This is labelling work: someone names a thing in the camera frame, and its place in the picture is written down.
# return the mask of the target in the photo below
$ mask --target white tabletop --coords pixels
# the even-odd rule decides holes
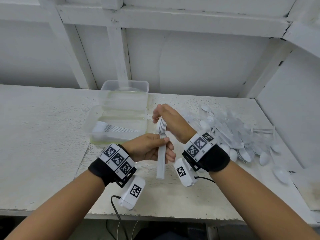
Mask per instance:
[[[0,85],[0,215],[30,214],[95,160],[102,148],[89,143],[82,125],[90,108],[97,105],[97,95],[97,90]],[[199,103],[213,109],[230,108],[246,124],[272,128],[254,99],[150,94],[149,118],[159,103],[168,103],[175,109],[185,107],[194,113],[198,113]],[[149,120],[148,132],[154,129]],[[181,156],[182,144],[172,135],[169,137],[177,157]],[[275,160],[289,170],[299,169],[292,153],[279,141],[282,153]],[[281,184],[272,174],[272,165],[239,165],[308,224],[317,225],[294,184]],[[146,187],[132,211],[117,207],[124,219],[242,221],[212,182],[200,179],[185,188],[172,164],[166,166],[165,180],[156,179],[153,161],[140,162],[137,168],[136,174],[145,178]],[[110,197],[121,192],[116,184],[109,185],[87,218],[114,219]]]

